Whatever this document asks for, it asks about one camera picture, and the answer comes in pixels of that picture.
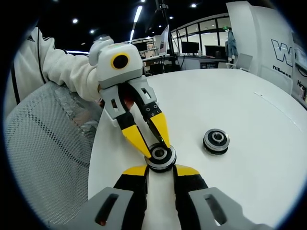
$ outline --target human hand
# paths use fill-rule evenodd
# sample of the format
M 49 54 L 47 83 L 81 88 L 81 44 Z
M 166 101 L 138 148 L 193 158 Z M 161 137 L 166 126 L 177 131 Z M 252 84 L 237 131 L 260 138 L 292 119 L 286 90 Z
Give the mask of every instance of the human hand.
M 128 93 L 125 93 L 125 98 L 124 98 L 124 102 L 126 104 L 126 107 L 128 108 L 128 110 L 130 110 L 132 108 L 132 106 L 134 105 L 134 101 L 133 99 L 130 97 L 130 95 Z M 103 99 L 100 99 L 98 102 L 100 107 L 104 107 L 105 106 L 105 102 Z

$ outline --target computer monitor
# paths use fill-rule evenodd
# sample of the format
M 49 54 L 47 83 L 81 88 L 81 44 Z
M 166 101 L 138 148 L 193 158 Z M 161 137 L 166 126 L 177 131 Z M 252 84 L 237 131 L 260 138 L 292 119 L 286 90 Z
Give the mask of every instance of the computer monitor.
M 212 56 L 215 58 L 226 58 L 226 49 L 225 46 L 205 46 L 206 48 L 206 55 Z
M 199 50 L 198 42 L 181 42 L 182 53 L 186 54 L 197 54 Z
M 159 55 L 166 54 L 166 49 L 167 49 L 167 44 L 168 44 L 168 30 L 169 30 L 169 25 L 167 25 L 167 27 L 161 34 Z
M 140 42 L 140 43 L 132 43 L 134 46 L 137 47 L 138 51 L 145 51 L 147 50 L 147 42 Z

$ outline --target black ceiling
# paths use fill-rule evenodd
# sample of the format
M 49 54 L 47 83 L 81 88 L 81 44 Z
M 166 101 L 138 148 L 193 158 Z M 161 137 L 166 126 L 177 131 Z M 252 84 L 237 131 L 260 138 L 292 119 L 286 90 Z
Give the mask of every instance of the black ceiling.
M 226 2 L 231 0 L 165 0 L 169 6 L 171 30 L 194 20 L 226 13 Z M 262 0 L 249 0 L 252 5 L 264 6 Z M 54 37 L 58 48 L 88 51 L 94 39 L 101 34 L 110 35 L 115 42 L 129 40 L 137 7 L 143 10 L 136 24 L 133 38 L 161 34 L 166 22 L 159 11 L 155 13 L 155 0 L 58 0 L 43 14 L 39 27 L 44 36 Z

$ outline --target office desk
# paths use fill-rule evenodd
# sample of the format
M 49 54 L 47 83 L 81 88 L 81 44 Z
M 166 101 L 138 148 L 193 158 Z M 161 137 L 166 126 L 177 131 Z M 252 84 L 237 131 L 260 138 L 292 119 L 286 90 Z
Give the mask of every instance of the office desk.
M 180 56 L 178 57 L 179 64 L 182 65 L 181 70 L 201 69 L 201 63 L 226 63 L 226 59 L 198 57 L 198 56 Z
M 167 57 L 169 57 L 169 54 L 165 54 L 165 55 L 158 55 L 158 56 L 153 56 L 153 57 L 148 57 L 145 59 L 142 59 L 142 62 L 145 63 L 145 65 L 149 64 L 149 63 L 153 63 L 159 60 L 166 59 Z
M 177 163 L 198 170 L 243 207 L 255 223 L 276 227 L 293 208 L 306 181 L 307 111 L 266 80 L 236 69 L 178 71 L 148 77 L 166 115 Z M 155 143 L 137 106 L 131 109 L 148 144 Z M 202 145 L 206 131 L 230 137 L 223 156 Z M 113 187 L 143 156 L 114 127 L 105 111 L 97 128 L 88 180 L 88 198 Z M 150 171 L 143 230 L 180 229 L 172 172 Z

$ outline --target yellow ring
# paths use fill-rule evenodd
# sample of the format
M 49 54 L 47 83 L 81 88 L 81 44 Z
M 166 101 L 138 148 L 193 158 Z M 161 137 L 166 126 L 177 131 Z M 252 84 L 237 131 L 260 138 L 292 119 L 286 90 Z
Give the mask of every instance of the yellow ring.
M 114 62 L 114 59 L 117 58 L 117 57 L 120 56 L 120 55 L 126 56 L 126 57 L 128 58 L 128 62 L 127 62 L 127 64 L 126 64 L 126 66 L 129 64 L 129 62 L 130 62 L 130 57 L 129 57 L 129 55 L 128 55 L 127 53 L 124 53 L 124 52 L 117 53 L 117 54 L 115 54 L 115 55 L 112 57 L 112 59 L 111 59 L 111 66 L 112 66 L 113 69 L 118 69 L 118 68 L 116 68 L 116 67 L 114 66 L 113 62 Z

